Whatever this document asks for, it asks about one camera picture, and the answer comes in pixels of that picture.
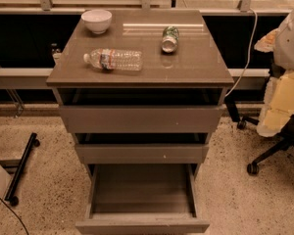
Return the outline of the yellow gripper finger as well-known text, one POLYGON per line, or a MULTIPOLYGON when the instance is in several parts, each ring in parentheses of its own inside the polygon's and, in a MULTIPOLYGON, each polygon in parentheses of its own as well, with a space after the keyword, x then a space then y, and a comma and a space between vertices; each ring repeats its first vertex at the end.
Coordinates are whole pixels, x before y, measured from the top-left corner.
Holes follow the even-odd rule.
POLYGON ((257 132, 261 136, 272 137, 281 131, 293 115, 294 71, 287 71, 280 78, 269 79, 257 132))

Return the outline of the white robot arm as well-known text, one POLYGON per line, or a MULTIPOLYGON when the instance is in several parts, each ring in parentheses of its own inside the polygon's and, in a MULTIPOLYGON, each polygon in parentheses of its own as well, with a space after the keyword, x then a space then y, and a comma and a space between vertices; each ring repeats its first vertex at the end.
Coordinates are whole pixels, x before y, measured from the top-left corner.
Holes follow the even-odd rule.
POLYGON ((269 79, 257 124, 261 136, 272 137, 294 115, 294 9, 278 28, 258 40, 254 48, 273 52, 274 63, 284 69, 280 78, 269 79))

